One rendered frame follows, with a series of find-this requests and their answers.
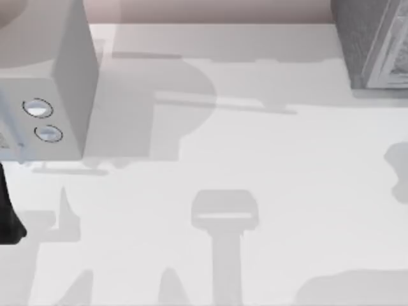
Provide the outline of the round microwave knob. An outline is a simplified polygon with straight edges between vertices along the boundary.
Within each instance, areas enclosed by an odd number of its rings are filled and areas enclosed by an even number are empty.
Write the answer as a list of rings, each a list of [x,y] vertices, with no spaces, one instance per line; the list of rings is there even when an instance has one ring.
[[[57,143],[63,138],[62,131],[53,125],[36,127],[34,134],[38,139],[47,143]]]
[[[50,117],[54,112],[52,105],[40,98],[23,101],[22,108],[26,114],[39,119]]]

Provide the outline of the grey cabinet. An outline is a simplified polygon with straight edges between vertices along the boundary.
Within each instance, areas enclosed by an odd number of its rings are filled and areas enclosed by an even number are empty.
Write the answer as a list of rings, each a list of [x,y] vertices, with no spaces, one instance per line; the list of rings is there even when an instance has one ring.
[[[352,89],[408,90],[408,0],[331,0]]]

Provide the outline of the pale microwave oven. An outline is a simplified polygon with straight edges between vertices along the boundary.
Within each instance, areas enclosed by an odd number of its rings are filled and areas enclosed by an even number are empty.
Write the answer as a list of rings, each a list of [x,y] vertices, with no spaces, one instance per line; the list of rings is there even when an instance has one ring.
[[[82,158],[99,76],[84,0],[0,0],[0,161]],[[40,98],[54,112],[39,119],[22,102]],[[63,133],[43,142],[34,129]]]

